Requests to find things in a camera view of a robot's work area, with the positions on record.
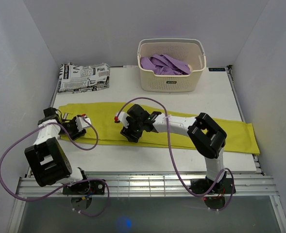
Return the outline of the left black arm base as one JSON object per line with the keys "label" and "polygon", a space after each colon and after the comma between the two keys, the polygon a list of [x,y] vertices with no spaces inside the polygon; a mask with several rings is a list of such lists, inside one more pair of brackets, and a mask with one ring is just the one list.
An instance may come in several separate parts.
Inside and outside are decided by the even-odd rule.
{"label": "left black arm base", "polygon": [[93,196],[104,195],[105,185],[102,181],[88,181],[63,188],[63,195],[72,196],[74,209],[86,210],[92,203]]}

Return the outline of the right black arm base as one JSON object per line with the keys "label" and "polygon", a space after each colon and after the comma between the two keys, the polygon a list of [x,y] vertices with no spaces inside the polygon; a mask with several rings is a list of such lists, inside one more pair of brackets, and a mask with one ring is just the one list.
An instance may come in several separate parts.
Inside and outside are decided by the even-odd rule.
{"label": "right black arm base", "polygon": [[[203,194],[212,184],[213,182],[208,178],[191,179],[189,189],[196,194]],[[207,196],[203,197],[203,201],[210,210],[220,211],[228,205],[235,193],[236,187],[232,179],[223,178],[219,183],[215,184]]]}

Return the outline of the yellow-green trousers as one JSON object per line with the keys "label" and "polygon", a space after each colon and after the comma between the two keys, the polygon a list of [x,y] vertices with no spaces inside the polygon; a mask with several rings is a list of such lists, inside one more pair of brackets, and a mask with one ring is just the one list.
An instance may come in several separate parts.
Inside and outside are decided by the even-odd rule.
{"label": "yellow-green trousers", "polygon": [[[70,103],[58,109],[65,119],[71,119],[79,114],[86,114],[90,118],[95,128],[87,129],[85,136],[76,140],[78,143],[167,148],[170,142],[174,149],[195,149],[187,135],[173,133],[172,127],[165,127],[163,133],[144,132],[138,143],[129,142],[120,133],[122,125],[116,124],[113,120],[123,105],[122,102]],[[252,124],[219,118],[214,120],[227,133],[225,151],[260,154]]]}

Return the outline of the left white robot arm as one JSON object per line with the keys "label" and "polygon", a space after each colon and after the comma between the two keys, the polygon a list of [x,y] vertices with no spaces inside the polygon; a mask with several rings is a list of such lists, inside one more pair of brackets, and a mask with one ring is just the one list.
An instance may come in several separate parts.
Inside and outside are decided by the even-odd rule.
{"label": "left white robot arm", "polygon": [[59,144],[59,138],[68,132],[70,139],[76,140],[86,134],[91,121],[84,115],[64,120],[57,109],[44,110],[44,118],[38,122],[38,136],[34,144],[25,149],[24,154],[32,173],[40,187],[56,183],[74,183],[74,189],[85,194],[90,189],[90,181],[85,172],[70,165],[65,152]]}

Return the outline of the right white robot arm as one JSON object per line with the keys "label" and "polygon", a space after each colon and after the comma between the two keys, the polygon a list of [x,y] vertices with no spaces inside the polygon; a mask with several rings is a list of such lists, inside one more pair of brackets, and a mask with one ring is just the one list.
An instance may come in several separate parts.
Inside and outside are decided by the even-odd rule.
{"label": "right white robot arm", "polygon": [[127,112],[119,112],[115,123],[122,123],[121,135],[137,143],[144,131],[174,133],[189,137],[196,150],[204,156],[206,177],[193,182],[191,190],[202,193],[224,191],[226,171],[223,164],[226,132],[206,113],[194,117],[169,116],[159,111],[148,113],[140,105],[133,105]]}

